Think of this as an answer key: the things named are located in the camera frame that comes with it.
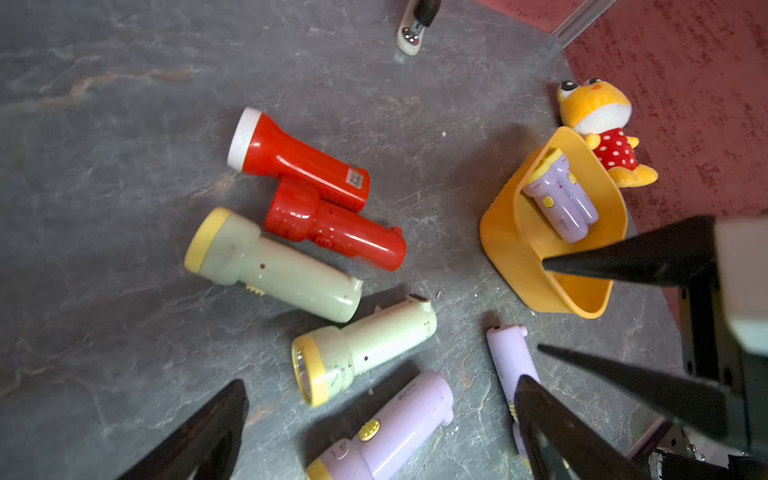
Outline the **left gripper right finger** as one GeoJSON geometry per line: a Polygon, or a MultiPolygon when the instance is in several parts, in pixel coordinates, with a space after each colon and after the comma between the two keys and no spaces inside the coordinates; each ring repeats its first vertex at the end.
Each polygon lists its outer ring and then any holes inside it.
{"type": "Polygon", "coordinates": [[[514,403],[535,479],[648,477],[532,377],[520,377],[514,403]]]}

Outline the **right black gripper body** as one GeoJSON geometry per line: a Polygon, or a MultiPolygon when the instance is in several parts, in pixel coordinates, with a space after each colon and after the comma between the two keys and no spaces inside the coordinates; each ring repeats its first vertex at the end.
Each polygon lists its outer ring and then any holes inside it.
{"type": "Polygon", "coordinates": [[[767,218],[706,218],[709,244],[680,292],[688,373],[722,388],[721,440],[767,460],[767,218]]]}

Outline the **yellow storage box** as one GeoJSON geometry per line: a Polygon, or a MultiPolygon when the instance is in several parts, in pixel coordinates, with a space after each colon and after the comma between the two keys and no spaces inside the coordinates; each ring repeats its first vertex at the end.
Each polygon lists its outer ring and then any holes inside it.
{"type": "Polygon", "coordinates": [[[485,254],[529,308],[595,319],[609,303],[613,282],[549,272],[542,260],[618,242],[625,238],[628,224],[623,196],[597,157],[574,130],[560,127],[509,178],[482,216],[479,235],[485,254]],[[550,148],[565,154],[599,214],[585,239],[576,243],[560,238],[534,201],[522,192],[535,164],[550,148]]]}

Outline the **green flashlight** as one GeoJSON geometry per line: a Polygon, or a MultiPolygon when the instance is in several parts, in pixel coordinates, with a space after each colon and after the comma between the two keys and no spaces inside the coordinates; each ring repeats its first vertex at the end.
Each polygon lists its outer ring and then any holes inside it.
{"type": "Polygon", "coordinates": [[[362,296],[362,280],[267,238],[256,223],[222,207],[196,231],[184,267],[218,285],[242,283],[342,324],[351,320],[362,296]]]}
{"type": "Polygon", "coordinates": [[[422,344],[436,329],[432,302],[409,294],[343,328],[326,326],[295,338],[291,360],[303,401],[311,408],[327,403],[356,377],[422,344]]]}

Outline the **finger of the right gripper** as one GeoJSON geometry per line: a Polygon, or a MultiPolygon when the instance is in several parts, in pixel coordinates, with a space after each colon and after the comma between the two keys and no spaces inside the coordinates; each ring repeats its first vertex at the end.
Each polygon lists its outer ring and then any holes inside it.
{"type": "Polygon", "coordinates": [[[542,260],[559,274],[685,287],[716,274],[713,216],[695,216],[588,251],[542,260]]]}
{"type": "Polygon", "coordinates": [[[562,347],[540,344],[537,349],[598,376],[712,440],[744,439],[744,403],[719,386],[562,347]]]}

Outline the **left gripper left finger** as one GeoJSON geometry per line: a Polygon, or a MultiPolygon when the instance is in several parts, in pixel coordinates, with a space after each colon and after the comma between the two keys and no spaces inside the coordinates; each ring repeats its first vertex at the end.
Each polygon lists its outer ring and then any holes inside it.
{"type": "Polygon", "coordinates": [[[123,479],[229,479],[242,445],[249,400],[242,380],[227,384],[123,479]]]}

